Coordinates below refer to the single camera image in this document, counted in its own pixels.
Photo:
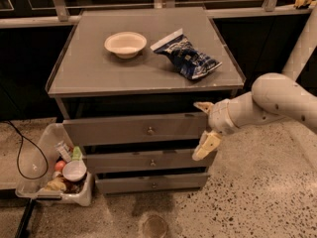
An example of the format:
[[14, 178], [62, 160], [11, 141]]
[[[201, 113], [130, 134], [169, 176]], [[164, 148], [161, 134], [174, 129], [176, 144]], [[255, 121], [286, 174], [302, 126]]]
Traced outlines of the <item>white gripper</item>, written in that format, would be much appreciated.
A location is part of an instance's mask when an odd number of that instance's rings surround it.
[[238, 127], [234, 124], [229, 115], [228, 99], [217, 102], [216, 104], [212, 102], [194, 102], [193, 105], [205, 114], [209, 114], [208, 123], [214, 130], [203, 132], [199, 144], [192, 154], [194, 161], [200, 161], [218, 148], [222, 140], [222, 135], [234, 134], [238, 130]]

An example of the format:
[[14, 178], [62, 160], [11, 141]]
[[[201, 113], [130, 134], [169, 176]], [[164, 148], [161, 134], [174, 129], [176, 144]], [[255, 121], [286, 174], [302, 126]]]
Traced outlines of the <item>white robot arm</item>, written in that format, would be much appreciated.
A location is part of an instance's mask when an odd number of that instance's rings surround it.
[[211, 128], [200, 138], [192, 159], [200, 161], [216, 150], [222, 137], [249, 125], [263, 125], [291, 118], [317, 133], [317, 97], [296, 83], [317, 47], [317, 6], [311, 14], [281, 73], [258, 77], [252, 90], [215, 104], [196, 102], [208, 116]]

